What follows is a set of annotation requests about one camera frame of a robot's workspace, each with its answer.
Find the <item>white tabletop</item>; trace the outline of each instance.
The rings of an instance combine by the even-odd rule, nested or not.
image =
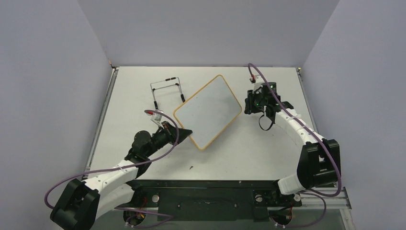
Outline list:
[[[282,101],[289,101],[312,127],[305,97],[295,68],[260,68],[268,81],[277,83]],[[154,133],[157,126],[144,113],[154,109],[150,83],[179,77],[187,99],[216,75],[222,74],[244,108],[249,72],[243,67],[120,67],[96,146],[91,170],[111,168],[131,148],[140,130]],[[173,117],[181,104],[177,87],[156,91],[160,110]],[[296,171],[301,146],[297,147],[278,126],[262,131],[261,114],[241,113],[204,151],[188,138],[167,157],[151,164],[140,179],[157,180],[276,180]],[[165,153],[165,146],[150,158]]]

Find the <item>gray wall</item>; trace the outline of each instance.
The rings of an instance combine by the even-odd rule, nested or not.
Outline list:
[[[78,0],[116,66],[302,66],[338,0]]]
[[[112,70],[75,0],[1,1],[0,31],[0,228],[60,229],[43,197],[84,170]]]
[[[341,0],[303,66],[317,128],[340,143],[360,230],[406,226],[405,9]]]

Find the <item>white board with yellow edge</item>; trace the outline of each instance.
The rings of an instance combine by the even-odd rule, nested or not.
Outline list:
[[[242,107],[222,75],[217,75],[179,106],[173,116],[191,129],[191,140],[200,150],[227,128],[241,113]]]

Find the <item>yellow border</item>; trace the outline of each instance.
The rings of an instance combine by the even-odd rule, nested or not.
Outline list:
[[[204,89],[208,84],[210,84],[212,81],[214,81],[217,77],[221,77],[223,78],[224,82],[226,83],[227,87],[230,89],[231,94],[234,96],[234,98],[236,99],[238,105],[240,106],[240,112],[230,121],[230,123],[228,123],[211,141],[209,141],[209,143],[207,143],[206,146],[204,146],[202,149],[196,144],[196,142],[193,140],[193,138],[191,136],[190,139],[192,140],[192,142],[194,143],[194,145],[199,149],[199,150],[205,150],[207,148],[207,146],[209,146],[214,139],[216,139],[237,117],[238,115],[240,115],[240,113],[242,112],[242,107],[240,102],[238,101],[237,97],[234,95],[233,91],[231,90],[230,86],[228,85],[226,79],[221,75],[217,75],[215,76],[213,79],[211,79],[207,84],[205,84],[201,89],[199,89],[197,92],[195,92],[190,98],[188,98],[184,103],[182,103],[178,108],[175,109],[175,111],[173,111],[173,116],[174,118],[179,122],[180,126],[182,126],[182,128],[185,128],[182,123],[180,122],[180,120],[176,117],[176,111],[178,109],[180,109],[183,105],[185,105],[190,99],[192,99],[196,94],[198,94],[202,89]]]

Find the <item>black loop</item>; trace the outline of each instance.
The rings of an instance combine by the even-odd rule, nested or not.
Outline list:
[[[268,130],[270,130],[270,129],[272,128],[272,126],[273,126],[273,121],[271,121],[271,125],[270,125],[267,129],[264,129],[264,128],[261,126],[261,118],[263,118],[263,117],[265,117],[264,114],[259,118],[259,120],[258,120],[258,125],[259,125],[259,127],[260,127],[262,130],[268,131]]]

